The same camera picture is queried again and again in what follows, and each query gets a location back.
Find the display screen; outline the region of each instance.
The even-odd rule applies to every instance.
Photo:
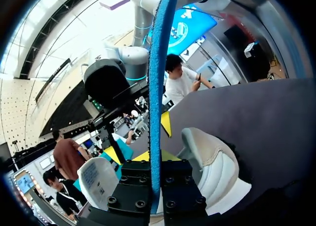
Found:
[[[217,25],[208,14],[194,4],[186,5],[175,12],[170,32],[168,54],[180,55],[203,34]]]
[[[91,139],[89,139],[89,140],[86,140],[83,144],[88,149],[91,146],[93,146],[93,141]]]
[[[34,183],[28,174],[25,174],[16,180],[16,183],[23,194],[27,193],[32,187],[34,187]]]

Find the blue sign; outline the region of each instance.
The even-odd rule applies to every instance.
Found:
[[[203,34],[217,25],[210,15],[199,12],[200,9],[194,4],[186,5],[184,8],[187,9],[179,9],[174,14],[168,54],[180,55]]]

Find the man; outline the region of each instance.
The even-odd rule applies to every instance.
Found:
[[[195,71],[182,66],[182,59],[175,54],[169,54],[165,70],[169,74],[166,81],[166,95],[176,105],[190,92],[198,91],[201,83],[211,89],[213,85]]]
[[[113,136],[113,139],[115,141],[117,141],[118,139],[121,139],[125,144],[127,145],[130,145],[132,143],[132,137],[133,137],[133,134],[134,132],[133,131],[129,131],[128,132],[128,136],[127,136],[127,139],[114,133],[114,122],[110,122],[110,126],[111,126],[111,131],[112,131],[112,136]]]
[[[57,203],[65,211],[68,218],[74,221],[74,212],[79,213],[87,202],[84,195],[74,186],[74,181],[65,180],[61,183],[51,171],[46,171],[43,174],[43,180],[47,185],[57,190]]]
[[[78,179],[77,171],[89,160],[90,156],[85,149],[72,139],[64,139],[59,131],[53,131],[56,146],[53,152],[55,167],[65,179]]]

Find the sticker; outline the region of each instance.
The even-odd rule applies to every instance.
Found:
[[[95,182],[97,176],[98,176],[98,171],[97,171],[97,168],[95,166],[95,163],[93,162],[83,172],[83,179],[87,183],[88,189],[91,188],[91,186]]]

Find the black hair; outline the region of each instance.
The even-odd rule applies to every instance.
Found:
[[[173,70],[182,64],[182,59],[180,56],[175,55],[175,54],[169,54],[167,55],[167,60],[166,60],[166,67],[165,70],[166,72],[173,72]]]
[[[60,135],[60,131],[59,130],[54,130],[53,131],[53,138],[54,138],[54,140],[57,140],[59,135]]]
[[[47,185],[49,185],[49,182],[48,182],[48,179],[50,179],[51,181],[55,181],[55,179],[56,179],[56,176],[55,176],[55,174],[52,172],[52,171],[46,171],[46,172],[44,172],[44,174],[43,174],[43,180],[44,180],[44,182],[47,184]]]

